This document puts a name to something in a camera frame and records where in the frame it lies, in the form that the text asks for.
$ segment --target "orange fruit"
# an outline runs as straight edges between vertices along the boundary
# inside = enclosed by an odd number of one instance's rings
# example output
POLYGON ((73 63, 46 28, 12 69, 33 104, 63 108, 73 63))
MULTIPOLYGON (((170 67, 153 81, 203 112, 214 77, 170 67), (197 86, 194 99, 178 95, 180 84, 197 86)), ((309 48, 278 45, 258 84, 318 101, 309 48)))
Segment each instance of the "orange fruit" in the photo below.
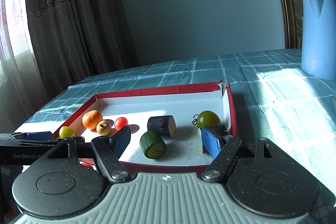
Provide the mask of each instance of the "orange fruit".
POLYGON ((82 118, 83 126, 87 129, 95 130, 97 124, 103 120, 103 115, 98 110, 86 112, 82 118))

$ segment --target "tomato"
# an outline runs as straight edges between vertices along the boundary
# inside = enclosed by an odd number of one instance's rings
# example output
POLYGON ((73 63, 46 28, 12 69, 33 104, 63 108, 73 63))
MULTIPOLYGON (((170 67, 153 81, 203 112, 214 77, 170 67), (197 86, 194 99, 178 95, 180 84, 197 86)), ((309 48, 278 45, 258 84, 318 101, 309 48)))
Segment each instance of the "tomato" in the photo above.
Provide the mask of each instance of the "tomato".
POLYGON ((75 133, 70 127, 61 127, 58 135, 60 139, 64 139, 66 137, 74 137, 75 133))
POLYGON ((115 120, 114 128, 116 129, 116 131, 121 130, 124 126, 128 126, 128 121, 125 117, 120 117, 115 120))
POLYGON ((91 164, 87 164, 86 162, 82 163, 81 165, 93 169, 92 165, 91 164))
POLYGON ((202 128, 204 126, 220 126, 221 120, 215 112, 210 110, 206 110, 201 112, 196 119, 193 120, 193 125, 197 125, 198 128, 202 128))

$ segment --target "gray ribbed panel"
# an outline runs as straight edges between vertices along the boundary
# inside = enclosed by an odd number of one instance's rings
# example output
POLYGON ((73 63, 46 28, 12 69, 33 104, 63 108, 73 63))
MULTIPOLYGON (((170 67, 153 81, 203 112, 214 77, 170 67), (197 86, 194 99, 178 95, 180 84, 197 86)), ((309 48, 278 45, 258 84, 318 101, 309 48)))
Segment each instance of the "gray ribbed panel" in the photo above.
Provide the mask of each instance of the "gray ribbed panel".
POLYGON ((315 224, 316 221, 310 215, 290 220, 257 216, 237 205, 220 184, 204 182, 195 173, 140 173, 129 183, 113 185, 95 208, 80 216, 42 220, 23 215, 16 223, 315 224))

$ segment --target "metal screw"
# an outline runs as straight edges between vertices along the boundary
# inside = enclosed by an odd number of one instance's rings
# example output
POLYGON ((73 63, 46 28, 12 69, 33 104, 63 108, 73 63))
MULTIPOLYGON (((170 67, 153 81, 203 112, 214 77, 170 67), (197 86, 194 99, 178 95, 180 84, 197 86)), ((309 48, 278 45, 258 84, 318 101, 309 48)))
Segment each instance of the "metal screw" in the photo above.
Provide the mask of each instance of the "metal screw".
POLYGON ((112 175, 112 178, 115 180, 122 180, 128 177, 128 173, 126 171, 118 171, 112 175))
POLYGON ((218 179, 221 176, 221 173, 219 173, 217 170, 208 170, 204 172, 203 176, 206 180, 211 181, 218 179))

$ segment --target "wall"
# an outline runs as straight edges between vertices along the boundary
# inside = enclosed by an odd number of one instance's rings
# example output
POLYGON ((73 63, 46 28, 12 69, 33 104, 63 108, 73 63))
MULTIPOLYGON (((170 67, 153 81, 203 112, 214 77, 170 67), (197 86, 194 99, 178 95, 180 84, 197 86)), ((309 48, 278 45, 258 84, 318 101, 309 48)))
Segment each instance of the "wall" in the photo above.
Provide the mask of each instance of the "wall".
POLYGON ((140 65, 284 48, 280 0, 121 0, 140 65))

